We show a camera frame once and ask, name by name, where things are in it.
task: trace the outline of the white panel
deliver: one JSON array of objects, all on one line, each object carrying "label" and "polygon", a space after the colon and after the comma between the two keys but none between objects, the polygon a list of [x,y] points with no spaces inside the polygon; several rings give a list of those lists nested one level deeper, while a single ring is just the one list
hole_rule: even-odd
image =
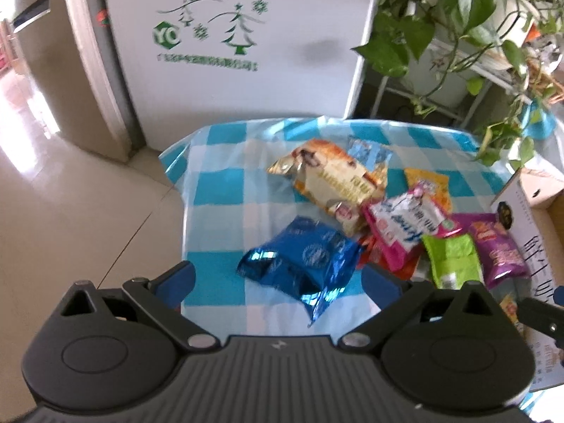
[{"label": "white panel", "polygon": [[[125,77],[149,146],[164,149],[208,124],[238,119],[330,115],[345,117],[358,79],[357,54],[350,48],[367,36],[373,0],[263,0],[267,12],[253,12],[257,0],[204,0],[188,8],[195,19],[179,21],[184,0],[108,0]],[[247,34],[255,43],[236,55],[222,43],[240,20],[231,22],[235,4],[243,5]],[[180,27],[180,43],[165,49],[153,41],[162,22]],[[193,27],[208,28],[203,41]],[[248,61],[252,69],[166,62],[166,56],[213,56]]]}]

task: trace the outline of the green snowflake print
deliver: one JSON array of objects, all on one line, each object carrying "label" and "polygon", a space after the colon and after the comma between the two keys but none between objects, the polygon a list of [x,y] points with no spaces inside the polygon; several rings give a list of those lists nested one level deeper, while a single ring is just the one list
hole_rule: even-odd
[{"label": "green snowflake print", "polygon": [[198,24],[194,27],[194,38],[198,38],[200,41],[204,41],[208,37],[208,28],[202,24]]},{"label": "green snowflake print", "polygon": [[269,10],[269,4],[264,0],[253,1],[253,11],[257,14],[266,13]]}]

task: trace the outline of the pink snack package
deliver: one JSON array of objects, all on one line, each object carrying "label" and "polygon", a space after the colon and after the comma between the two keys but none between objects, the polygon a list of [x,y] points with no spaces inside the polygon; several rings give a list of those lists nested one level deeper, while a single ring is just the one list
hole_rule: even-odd
[{"label": "pink snack package", "polygon": [[488,289],[505,278],[529,274],[517,245],[497,221],[495,213],[456,213],[452,217],[474,239]]},{"label": "pink snack package", "polygon": [[370,200],[362,208],[392,272],[421,253],[423,234],[446,238],[462,229],[419,184],[397,197]]}]

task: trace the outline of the checkered tablecloth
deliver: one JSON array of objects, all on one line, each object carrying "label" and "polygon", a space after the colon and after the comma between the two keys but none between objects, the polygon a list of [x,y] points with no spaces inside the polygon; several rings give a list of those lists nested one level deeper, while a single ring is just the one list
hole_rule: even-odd
[{"label": "checkered tablecloth", "polygon": [[229,335],[330,334],[337,339],[379,311],[356,272],[343,295],[308,328],[301,302],[235,273],[246,251],[272,238],[298,214],[337,226],[296,193],[288,179],[265,169],[311,138],[346,148],[349,135],[394,151],[388,196],[407,189],[405,167],[423,168],[449,176],[456,212],[486,211],[510,176],[501,164],[487,168],[474,162],[476,142],[452,129],[326,117],[202,128],[161,155],[184,200],[183,254],[196,266],[196,286],[182,304],[184,316],[222,341]]}]

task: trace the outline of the lime green wrapper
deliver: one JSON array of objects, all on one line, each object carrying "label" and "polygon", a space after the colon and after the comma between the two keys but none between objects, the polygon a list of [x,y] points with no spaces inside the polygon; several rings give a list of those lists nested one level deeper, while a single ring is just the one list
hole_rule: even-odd
[{"label": "lime green wrapper", "polygon": [[431,260],[433,280],[439,289],[460,289],[466,281],[482,281],[482,266],[469,234],[435,238],[423,235]]}]

